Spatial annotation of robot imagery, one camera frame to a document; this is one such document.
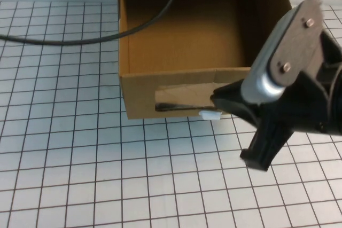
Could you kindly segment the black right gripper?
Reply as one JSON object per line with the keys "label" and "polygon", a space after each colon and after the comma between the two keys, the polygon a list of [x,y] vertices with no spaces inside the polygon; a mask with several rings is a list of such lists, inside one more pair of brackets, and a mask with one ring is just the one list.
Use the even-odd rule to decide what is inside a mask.
{"label": "black right gripper", "polygon": [[326,32],[311,64],[279,100],[261,106],[258,128],[240,154],[247,167],[267,171],[294,131],[341,134],[341,48]]}

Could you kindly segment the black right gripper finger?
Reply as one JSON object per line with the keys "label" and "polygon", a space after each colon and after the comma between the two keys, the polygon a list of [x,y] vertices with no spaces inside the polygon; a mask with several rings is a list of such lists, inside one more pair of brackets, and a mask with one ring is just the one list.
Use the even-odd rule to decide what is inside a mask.
{"label": "black right gripper finger", "polygon": [[242,82],[243,80],[239,80],[215,89],[210,100],[216,109],[233,114],[257,127],[260,123],[259,107],[243,99],[241,95]]}

